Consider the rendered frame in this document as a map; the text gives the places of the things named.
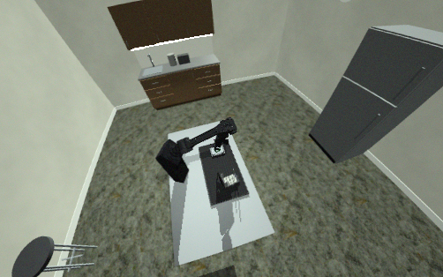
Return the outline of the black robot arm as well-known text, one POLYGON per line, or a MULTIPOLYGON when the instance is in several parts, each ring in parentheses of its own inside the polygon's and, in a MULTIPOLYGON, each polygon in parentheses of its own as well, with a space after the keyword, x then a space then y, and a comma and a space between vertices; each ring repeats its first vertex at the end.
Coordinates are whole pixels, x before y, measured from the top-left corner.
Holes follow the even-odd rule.
POLYGON ((222 143, 226 146, 229 144, 229 140, 226 139, 229 135, 235 134, 237 132, 236 124, 231 117, 226 118, 225 120, 221 120, 218 125, 216 125, 213 129, 206 131, 195 138, 189 139, 182 138, 177 141, 177 144, 169 144, 169 154, 168 158, 173 160, 179 159, 179 154, 189 153, 193 150, 197 144, 210 139, 216 136, 216 141, 218 142, 218 146, 221 146, 222 143), (179 148, 179 149, 178 149, 179 148), (180 153, 179 153, 180 151, 180 153))

